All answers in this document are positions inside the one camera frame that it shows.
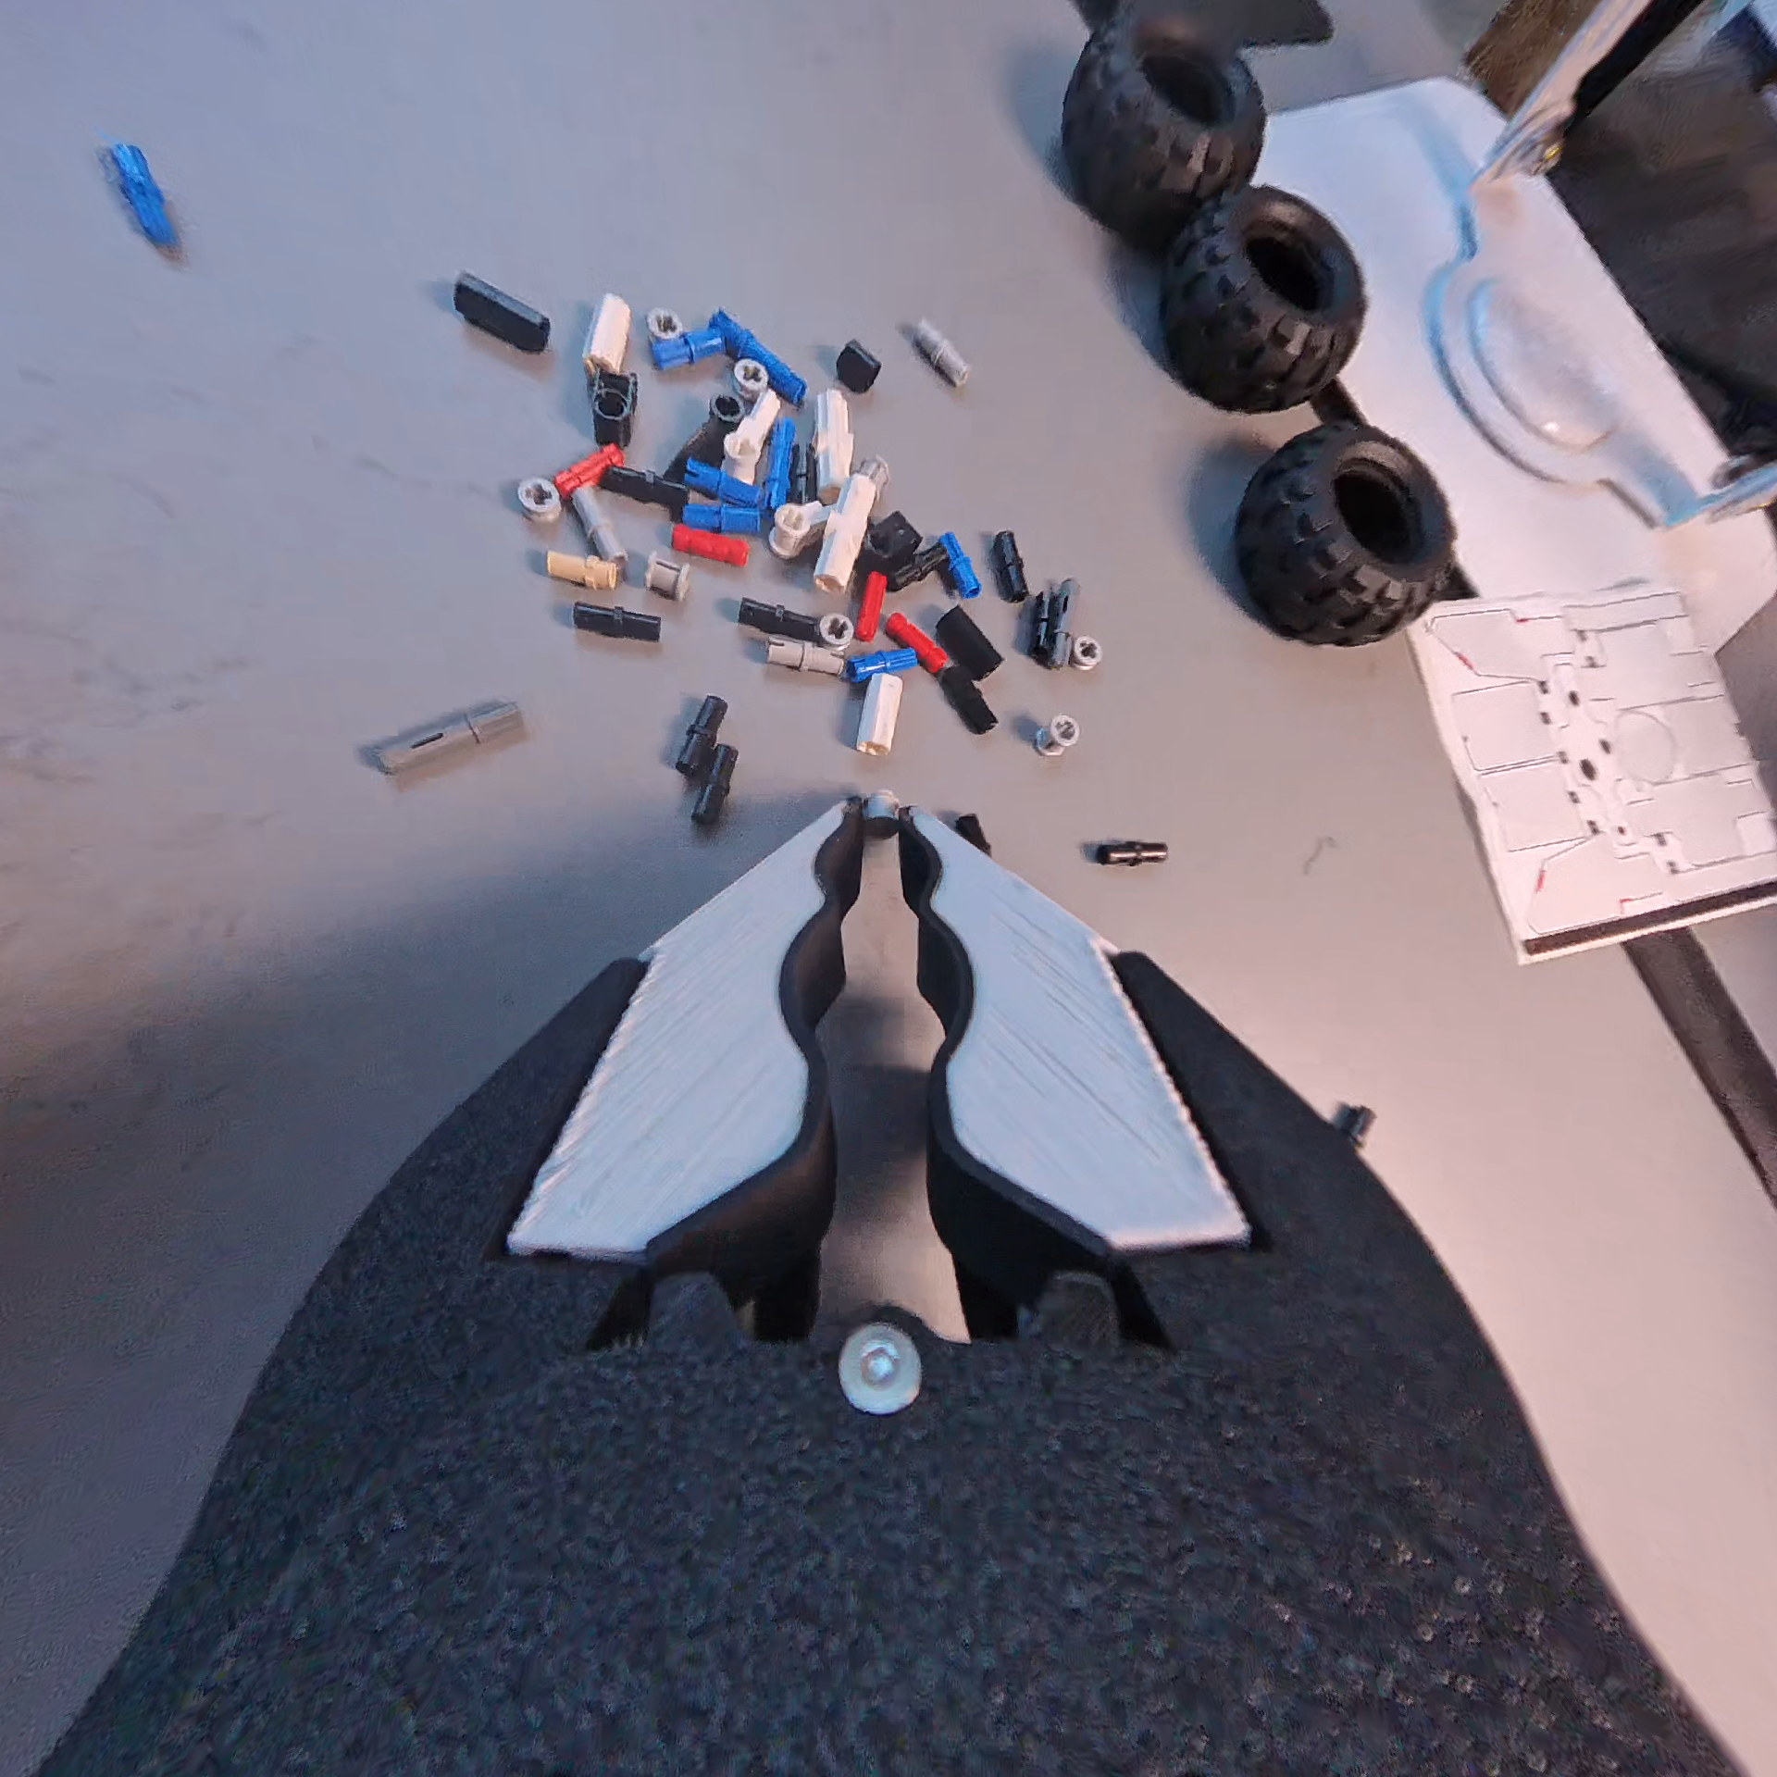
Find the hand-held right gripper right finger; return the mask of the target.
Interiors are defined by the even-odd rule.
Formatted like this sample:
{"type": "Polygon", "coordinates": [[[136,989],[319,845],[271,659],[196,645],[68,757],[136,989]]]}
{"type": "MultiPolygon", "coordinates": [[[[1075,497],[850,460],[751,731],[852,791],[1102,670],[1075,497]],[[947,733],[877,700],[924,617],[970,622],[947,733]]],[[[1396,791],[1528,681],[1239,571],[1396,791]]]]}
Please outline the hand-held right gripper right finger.
{"type": "Polygon", "coordinates": [[[1120,953],[933,812],[900,812],[928,1077],[928,1209],[994,1293],[1255,1230],[1120,989],[1120,953]]]}

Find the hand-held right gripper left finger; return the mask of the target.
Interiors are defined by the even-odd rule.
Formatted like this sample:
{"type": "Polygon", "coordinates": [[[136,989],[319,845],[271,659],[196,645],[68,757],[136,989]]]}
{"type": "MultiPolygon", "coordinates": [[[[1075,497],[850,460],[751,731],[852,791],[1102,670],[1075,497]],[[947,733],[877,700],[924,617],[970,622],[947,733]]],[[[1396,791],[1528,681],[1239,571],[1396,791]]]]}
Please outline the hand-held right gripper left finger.
{"type": "Polygon", "coordinates": [[[817,1253],[835,1212],[817,1025],[847,982],[862,854],[862,801],[841,801],[637,957],[513,1258],[706,1272],[753,1299],[817,1253]]]}

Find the black knobby toy tyre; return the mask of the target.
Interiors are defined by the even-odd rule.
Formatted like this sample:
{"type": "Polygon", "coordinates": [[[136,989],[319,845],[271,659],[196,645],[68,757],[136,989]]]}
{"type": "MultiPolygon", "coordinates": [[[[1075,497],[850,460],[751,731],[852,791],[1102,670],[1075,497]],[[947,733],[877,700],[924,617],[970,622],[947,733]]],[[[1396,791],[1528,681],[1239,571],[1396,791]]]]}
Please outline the black knobby toy tyre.
{"type": "Polygon", "coordinates": [[[1064,94],[1061,147],[1078,203],[1145,255],[1255,178],[1265,102],[1223,27],[1192,3],[1120,3],[1097,20],[1064,94]]]}
{"type": "Polygon", "coordinates": [[[1220,412],[1310,406],[1339,378],[1362,325],[1356,255],[1290,192],[1233,192],[1193,214],[1166,252],[1166,363],[1220,412]]]}
{"type": "Polygon", "coordinates": [[[1443,599],[1455,514],[1398,439],[1328,423],[1279,448],[1236,511],[1236,568],[1276,634],[1322,647],[1384,642],[1443,599]]]}

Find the grey desk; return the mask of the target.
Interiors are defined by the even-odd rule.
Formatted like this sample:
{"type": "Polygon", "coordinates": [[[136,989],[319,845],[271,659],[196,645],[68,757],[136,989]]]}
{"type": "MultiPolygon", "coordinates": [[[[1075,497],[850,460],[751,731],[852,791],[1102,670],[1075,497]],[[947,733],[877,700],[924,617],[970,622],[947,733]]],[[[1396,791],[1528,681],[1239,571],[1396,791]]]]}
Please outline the grey desk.
{"type": "Polygon", "coordinates": [[[847,788],[983,816],[1368,1158],[1596,1563],[1773,1774],[1773,1207],[1620,953],[1521,966],[1406,645],[1268,639],[1228,504],[1290,426],[1154,363],[1054,172],[1070,3],[4,3],[4,1770],[155,1596],[298,1298],[582,989],[847,788]],[[181,255],[134,223],[138,144],[181,255]],[[468,271],[550,320],[519,354],[468,271]],[[703,571],[575,634],[519,477],[590,443],[603,293],[729,308],[970,549],[1075,575],[885,766],[703,571]],[[722,695],[730,798],[674,770],[722,695]],[[364,760],[513,700],[434,767],[364,760]]]}

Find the loose small building parts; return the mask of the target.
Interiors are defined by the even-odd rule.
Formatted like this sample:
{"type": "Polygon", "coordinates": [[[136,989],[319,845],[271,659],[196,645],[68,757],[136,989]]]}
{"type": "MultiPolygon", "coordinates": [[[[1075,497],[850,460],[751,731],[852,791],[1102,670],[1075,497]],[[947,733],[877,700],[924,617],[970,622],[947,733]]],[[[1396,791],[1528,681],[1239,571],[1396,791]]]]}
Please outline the loose small building parts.
{"type": "MultiPolygon", "coordinates": [[[[450,286],[459,320],[478,334],[542,356],[550,344],[550,320],[496,284],[462,271],[450,286]]],[[[545,575],[570,591],[619,591],[630,586],[630,549],[611,524],[608,503],[635,503],[672,521],[666,549],[642,562],[642,591],[683,605],[693,590],[693,564],[746,568],[753,546],[793,564],[810,556],[812,591],[829,599],[821,611],[796,611],[779,602],[741,595],[734,621],[764,639],[768,668],[824,677],[847,689],[862,687],[854,752],[889,757],[900,718],[905,681],[924,670],[970,733],[997,725],[983,683],[1004,666],[1000,650],[965,611],[983,595],[983,576],[954,531],[924,538],[900,511],[881,511],[893,493],[883,457],[854,457],[850,394],[870,394],[881,359],[857,342],[838,354],[838,386],[821,386],[812,406],[812,431],[798,440],[796,416],[807,400],[807,381],[783,356],[760,342],[726,308],[703,328],[685,328],[672,308],[645,315],[645,342],[656,373],[693,370],[720,359],[729,386],[711,396],[694,434],[666,472],[630,463],[642,378],[630,370],[633,306],[605,293],[592,306],[582,373],[595,448],[555,474],[526,477],[513,498],[528,524],[555,527],[564,514],[579,527],[585,546],[545,549],[545,575]],[[936,581],[959,605],[923,628],[885,602],[936,581]]],[[[693,791],[694,832],[722,822],[734,788],[741,752],[722,740],[726,697],[698,700],[674,770],[693,791]]],[[[508,740],[524,729],[513,700],[481,700],[431,722],[419,722],[364,760],[388,777],[462,760],[478,746],[508,740]]]]}

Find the white sticker sheet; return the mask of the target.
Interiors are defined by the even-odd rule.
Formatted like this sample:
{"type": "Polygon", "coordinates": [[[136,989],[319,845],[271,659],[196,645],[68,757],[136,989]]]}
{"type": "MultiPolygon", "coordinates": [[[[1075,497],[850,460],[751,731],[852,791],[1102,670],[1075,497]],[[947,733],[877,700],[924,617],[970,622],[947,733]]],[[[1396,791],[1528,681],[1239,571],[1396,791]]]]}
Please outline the white sticker sheet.
{"type": "Polygon", "coordinates": [[[1773,904],[1773,803],[1680,590],[1452,599],[1407,645],[1523,964],[1773,904]]]}

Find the white book stand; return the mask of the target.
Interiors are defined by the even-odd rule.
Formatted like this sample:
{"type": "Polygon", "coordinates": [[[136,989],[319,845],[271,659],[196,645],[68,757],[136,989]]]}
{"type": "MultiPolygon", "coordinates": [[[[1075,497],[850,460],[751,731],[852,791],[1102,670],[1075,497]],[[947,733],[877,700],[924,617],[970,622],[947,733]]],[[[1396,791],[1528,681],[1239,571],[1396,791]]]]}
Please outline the white book stand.
{"type": "Polygon", "coordinates": [[[1629,33],[1598,3],[1510,114],[1455,79],[1290,108],[1259,172],[1322,210],[1368,320],[1346,394],[1429,468],[1456,524],[1554,524],[1608,497],[1651,531],[1773,504],[1703,412],[1550,185],[1581,79],[1629,33]]]}

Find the small blue connector pin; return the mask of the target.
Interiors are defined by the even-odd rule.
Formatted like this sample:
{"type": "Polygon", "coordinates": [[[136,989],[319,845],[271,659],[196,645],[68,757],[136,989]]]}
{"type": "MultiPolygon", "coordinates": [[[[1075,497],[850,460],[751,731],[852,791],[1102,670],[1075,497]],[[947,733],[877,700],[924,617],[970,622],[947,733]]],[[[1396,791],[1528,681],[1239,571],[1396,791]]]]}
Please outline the small blue connector pin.
{"type": "Polygon", "coordinates": [[[124,210],[134,214],[136,231],[159,252],[159,255],[181,255],[181,238],[165,205],[165,194],[148,167],[148,156],[138,144],[127,141],[106,141],[106,167],[114,192],[120,194],[124,210]]]}

